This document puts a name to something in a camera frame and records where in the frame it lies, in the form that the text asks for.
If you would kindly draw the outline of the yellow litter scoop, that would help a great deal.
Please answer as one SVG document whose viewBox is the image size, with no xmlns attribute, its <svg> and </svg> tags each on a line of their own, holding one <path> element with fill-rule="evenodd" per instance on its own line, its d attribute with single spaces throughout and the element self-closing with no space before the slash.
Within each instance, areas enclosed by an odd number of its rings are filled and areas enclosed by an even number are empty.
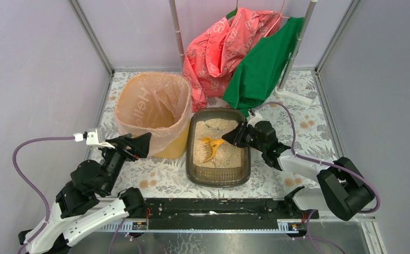
<svg viewBox="0 0 410 254">
<path fill-rule="evenodd" d="M 212 138 L 202 138 L 200 139 L 204 146 L 204 150 L 206 151 L 206 157 L 203 162 L 207 162 L 212 160 L 217 153 L 220 145 L 226 142 L 224 139 L 212 139 Z"/>
</svg>

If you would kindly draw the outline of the grey translucent litter box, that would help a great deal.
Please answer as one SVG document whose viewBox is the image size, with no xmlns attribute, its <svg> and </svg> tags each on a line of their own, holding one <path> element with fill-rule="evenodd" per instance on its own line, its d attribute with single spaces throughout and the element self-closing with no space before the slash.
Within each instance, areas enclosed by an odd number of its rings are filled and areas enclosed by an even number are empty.
<svg viewBox="0 0 410 254">
<path fill-rule="evenodd" d="M 243 163 L 236 168 L 207 168 L 199 167 L 193 163 L 193 138 L 194 129 L 198 121 L 209 119 L 235 120 L 243 122 L 243 114 L 231 108 L 205 108 L 197 111 L 191 119 L 186 149 L 186 173 L 190 181 L 208 187 L 233 187 L 248 181 L 251 174 L 251 152 L 244 148 Z"/>
</svg>

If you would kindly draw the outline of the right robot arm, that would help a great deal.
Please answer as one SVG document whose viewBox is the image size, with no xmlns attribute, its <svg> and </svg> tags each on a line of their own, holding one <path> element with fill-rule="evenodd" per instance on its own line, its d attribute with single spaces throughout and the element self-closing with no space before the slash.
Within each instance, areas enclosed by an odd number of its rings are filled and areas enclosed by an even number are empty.
<svg viewBox="0 0 410 254">
<path fill-rule="evenodd" d="M 285 201 L 298 210 L 330 211 L 348 221 L 358 213 L 365 213 L 365 207 L 376 197 L 350 159 L 341 157 L 330 163 L 294 153 L 292 147 L 278 140 L 268 121 L 255 125 L 242 122 L 222 138 L 236 147 L 258 150 L 264 162 L 274 169 L 317 182 L 317 188 L 298 187 L 285 196 Z"/>
</svg>

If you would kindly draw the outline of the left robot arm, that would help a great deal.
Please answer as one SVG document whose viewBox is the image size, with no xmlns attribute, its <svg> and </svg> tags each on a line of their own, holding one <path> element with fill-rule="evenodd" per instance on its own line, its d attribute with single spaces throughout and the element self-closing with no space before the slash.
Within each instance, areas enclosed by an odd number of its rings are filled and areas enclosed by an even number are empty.
<svg viewBox="0 0 410 254">
<path fill-rule="evenodd" d="M 110 204 L 89 214 L 99 204 L 99 197 L 111 194 L 117 177 L 126 161 L 147 158 L 151 133 L 137 137 L 125 134 L 105 139 L 102 128 L 92 128 L 84 133 L 69 137 L 47 137 L 26 141 L 18 145 L 12 154 L 12 163 L 18 175 L 40 196 L 46 212 L 38 225 L 18 234 L 18 253 L 69 253 L 86 236 L 101 227 L 121 219 L 149 217 L 150 211 L 139 188 L 130 187 L 122 191 Z M 74 140 L 84 141 L 98 148 L 102 161 L 84 160 L 71 173 L 71 180 L 56 195 L 52 205 L 43 193 L 20 170 L 17 153 L 27 144 L 40 141 Z"/>
</svg>

